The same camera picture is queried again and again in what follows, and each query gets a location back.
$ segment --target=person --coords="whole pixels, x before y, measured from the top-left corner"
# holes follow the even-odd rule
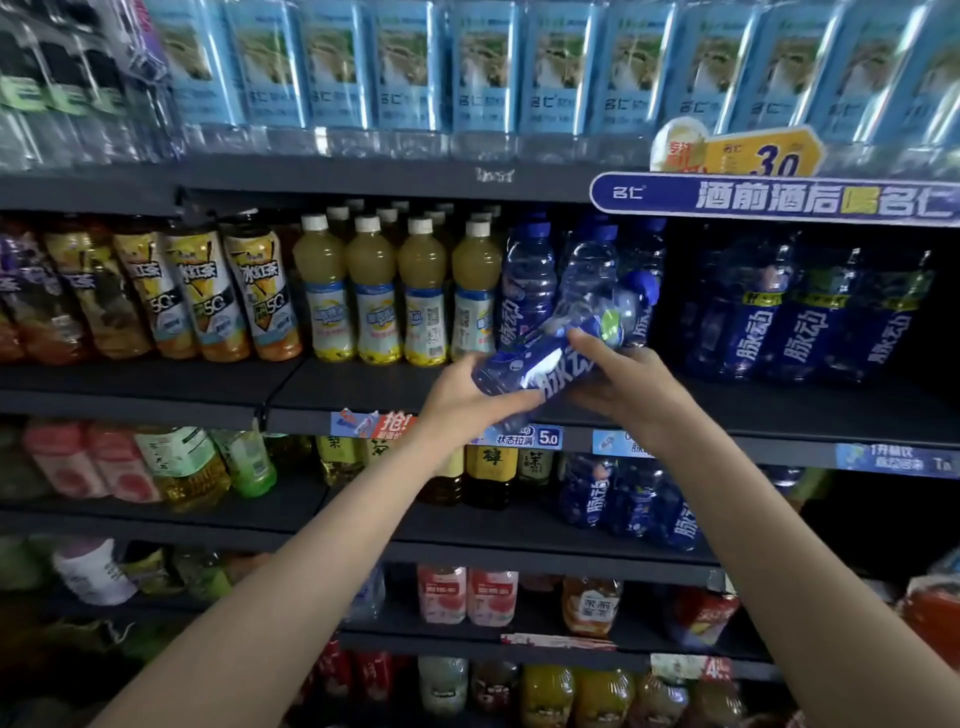
[[[817,538],[647,349],[578,330],[604,375],[573,387],[680,485],[809,724],[960,728],[960,679]],[[197,618],[94,728],[275,728],[418,490],[455,449],[539,391],[488,397],[467,356],[416,424],[270,562]]]

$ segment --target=right hand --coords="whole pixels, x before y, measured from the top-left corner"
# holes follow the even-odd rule
[[[570,389],[570,398],[586,409],[609,417],[655,457],[662,457],[675,439],[676,424],[700,407],[670,374],[653,350],[631,348],[615,352],[578,328],[568,333],[575,350],[591,359],[602,375],[588,376]]]

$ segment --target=blue label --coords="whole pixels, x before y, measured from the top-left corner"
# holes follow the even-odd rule
[[[600,9],[538,2],[528,11],[520,130],[581,134]]]
[[[611,6],[594,89],[593,133],[656,130],[677,13],[675,3]]]
[[[254,124],[311,126],[306,72],[293,10],[279,0],[227,3]]]
[[[553,425],[525,425],[515,435],[504,435],[496,427],[488,427],[483,437],[470,443],[497,448],[564,449],[564,429]]]
[[[377,90],[384,129],[443,130],[443,33],[434,2],[377,3]]]
[[[729,132],[775,129],[803,120],[844,7],[790,3],[763,16]]]
[[[653,457],[622,429],[593,430],[592,452],[608,457]]]
[[[960,15],[953,6],[929,17],[883,112],[877,142],[930,141],[960,85]]]
[[[516,131],[520,5],[464,0],[453,6],[453,130]]]
[[[759,4],[703,3],[684,13],[666,118],[692,116],[721,133],[732,112]]]
[[[590,199],[610,214],[960,227],[955,182],[604,172],[593,180]]]
[[[216,0],[147,0],[147,10],[166,51],[183,121],[244,124],[243,87],[223,4]]]
[[[910,3],[858,3],[847,14],[814,101],[810,123],[826,142],[867,141],[876,129],[885,91],[909,48],[901,44]]]
[[[909,445],[860,445],[840,443],[835,448],[837,469],[866,473],[923,475],[955,480],[960,477],[949,450],[914,448]]]
[[[354,0],[309,0],[300,6],[310,108],[318,126],[373,126],[367,25]]]

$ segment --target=bottle with yellow label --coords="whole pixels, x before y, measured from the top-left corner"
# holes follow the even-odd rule
[[[93,343],[110,359],[132,359],[154,344],[140,319],[132,287],[103,226],[76,218],[55,225],[44,242],[58,273],[70,283],[84,312]]]
[[[397,256],[407,303],[404,353],[411,364],[436,367],[446,363],[447,354],[446,250],[433,236],[433,223],[429,218],[412,217],[408,228],[410,237]]]
[[[323,361],[347,361],[357,353],[347,297],[347,246],[331,234],[325,215],[303,215],[303,237],[294,260],[306,287],[313,353]]]
[[[401,357],[396,326],[396,257],[380,234],[380,218],[358,217],[347,245],[347,267],[357,297],[358,350],[368,364],[393,364]]]
[[[510,505],[511,481],[516,476],[518,456],[516,448],[467,445],[464,502],[494,511]]]
[[[167,255],[192,306],[200,353],[207,361],[246,359],[250,335],[216,229],[177,226],[169,238]]]
[[[345,243],[353,239],[353,223],[350,221],[350,208],[346,205],[331,205],[326,209],[326,223],[330,226],[330,232]]]
[[[280,257],[280,240],[255,219],[255,213],[244,213],[224,225],[227,253],[244,293],[257,354],[267,361],[286,361],[303,352],[297,314]]]
[[[133,439],[175,511],[215,505],[230,489],[227,467],[206,430],[143,425]]]
[[[147,312],[156,348],[169,359],[192,359],[200,353],[190,319],[190,304],[177,285],[166,255],[166,226],[136,216],[113,235],[113,247],[133,281]]]
[[[493,306],[503,254],[490,237],[490,223],[471,220],[467,236],[453,251],[456,282],[453,314],[454,361],[466,352],[493,353]]]
[[[347,485],[364,469],[364,441],[358,437],[318,435],[317,449],[324,482],[331,488]]]
[[[456,448],[437,473],[420,489],[417,500],[434,505],[456,505],[464,480],[464,449]]]

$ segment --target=yellow drink bottle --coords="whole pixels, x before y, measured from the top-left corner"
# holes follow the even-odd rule
[[[347,267],[357,295],[360,358],[368,364],[393,364],[401,357],[394,246],[380,234],[378,217],[358,217],[356,228],[347,245]]]
[[[397,255],[400,278],[406,289],[407,335],[404,354],[419,367],[446,362],[444,279],[446,250],[433,236],[429,218],[412,217],[410,237]]]
[[[353,223],[350,222],[350,208],[346,205],[331,205],[326,209],[326,222],[330,232],[345,243],[353,238]]]
[[[453,251],[457,288],[450,352],[454,361],[464,352],[494,351],[493,305],[502,263],[503,254],[490,237],[490,223],[468,222],[467,236]]]
[[[379,207],[376,216],[380,218],[380,231],[383,236],[394,244],[395,248],[403,245],[403,230],[400,228],[400,213],[393,207]]]
[[[303,215],[301,223],[294,260],[310,308],[313,353],[323,361],[347,361],[357,353],[345,287],[347,246],[330,233],[325,215]]]

